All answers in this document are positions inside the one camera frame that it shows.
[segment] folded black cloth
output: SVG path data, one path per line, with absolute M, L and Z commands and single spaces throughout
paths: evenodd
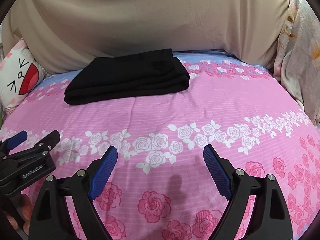
M 115 98 L 177 93 L 190 76 L 171 49 L 124 57 L 97 57 L 68 85 L 64 101 L 82 105 Z

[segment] blue gripper pad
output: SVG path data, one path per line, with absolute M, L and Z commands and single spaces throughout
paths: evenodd
M 111 149 L 108 153 L 108 156 L 103 160 L 95 175 L 91 179 L 91 188 L 88 195 L 92 201 L 102 194 L 111 172 L 116 166 L 118 160 L 118 151 L 115 147 L 110 147 Z
M 26 141 L 28 138 L 27 132 L 26 131 L 22 131 L 18 134 L 16 134 L 15 136 L 11 137 L 8 141 L 7 141 L 7 149 L 8 150 L 13 150 L 15 147 L 19 146 L 21 143 L 23 143 L 24 141 Z
M 203 159 L 220 195 L 226 197 L 228 201 L 231 200 L 233 194 L 230 179 L 209 146 L 206 146 L 203 150 Z

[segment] human hand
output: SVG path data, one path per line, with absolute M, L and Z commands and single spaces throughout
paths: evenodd
M 33 211 L 33 206 L 31 204 L 31 201 L 29 197 L 25 194 L 21 195 L 21 200 L 20 200 L 20 207 L 21 207 L 21 214 L 22 218 L 25 220 L 25 223 L 23 225 L 23 231 L 29 235 L 29 227 L 30 227 L 30 221 L 31 221 L 31 214 Z M 16 220 L 10 216 L 9 214 L 6 215 L 7 219 L 9 220 L 10 224 L 12 227 L 17 230 L 18 229 L 18 223 Z

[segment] cartoon face pillow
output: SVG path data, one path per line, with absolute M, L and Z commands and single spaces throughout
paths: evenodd
M 0 63 L 0 101 L 6 113 L 11 114 L 46 74 L 24 39 L 18 41 Z

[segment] pink floral bedspread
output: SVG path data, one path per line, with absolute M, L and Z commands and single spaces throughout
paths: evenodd
M 320 134 L 295 100 L 266 71 L 236 60 L 182 61 L 187 91 L 69 106 L 64 79 L 38 86 L 5 121 L 0 139 L 26 130 L 32 147 L 54 129 L 57 178 L 73 175 L 110 145 L 116 167 L 94 205 L 113 239 L 207 240 L 227 205 L 205 166 L 203 148 L 253 176 L 276 176 L 291 215 L 294 239 L 320 209 Z M 25 190 L 33 202 L 43 180 Z M 244 236 L 250 197 L 236 239 Z M 85 239 L 74 206 L 77 236 Z

